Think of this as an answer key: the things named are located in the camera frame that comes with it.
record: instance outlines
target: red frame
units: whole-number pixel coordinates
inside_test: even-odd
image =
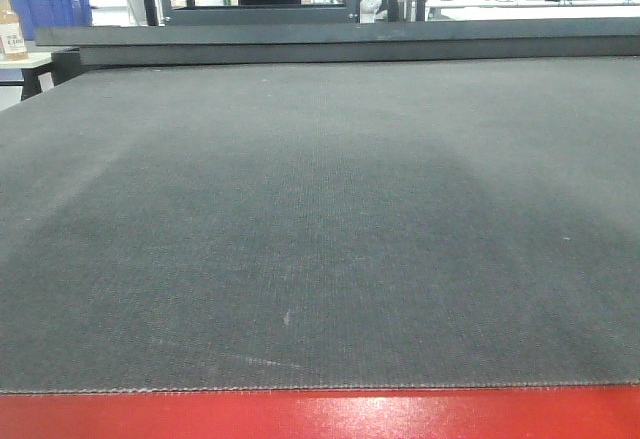
[[[640,437],[640,387],[0,396],[3,439]]]

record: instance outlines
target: blue object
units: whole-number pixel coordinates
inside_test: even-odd
[[[90,26],[92,22],[89,0],[11,0],[11,6],[28,41],[35,39],[36,27]]]

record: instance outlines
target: bottle label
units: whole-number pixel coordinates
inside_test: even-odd
[[[27,47],[20,31],[20,24],[0,24],[0,41],[5,54],[27,52]]]

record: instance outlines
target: white desk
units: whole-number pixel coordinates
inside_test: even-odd
[[[640,17],[640,1],[430,0],[427,17],[430,12],[456,21]]]
[[[29,52],[27,59],[19,61],[0,60],[0,69],[20,69],[22,81],[2,81],[0,86],[22,86],[21,100],[28,99],[42,92],[40,75],[51,72],[52,59],[50,52]]]

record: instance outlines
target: table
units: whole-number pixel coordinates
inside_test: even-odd
[[[22,81],[2,81],[0,86],[22,86],[21,100],[40,94],[40,76],[51,72],[52,60],[50,52],[29,52],[27,59],[19,61],[0,60],[0,69],[20,69]]]
[[[639,79],[631,57],[154,67],[5,111],[0,429],[628,437]]]

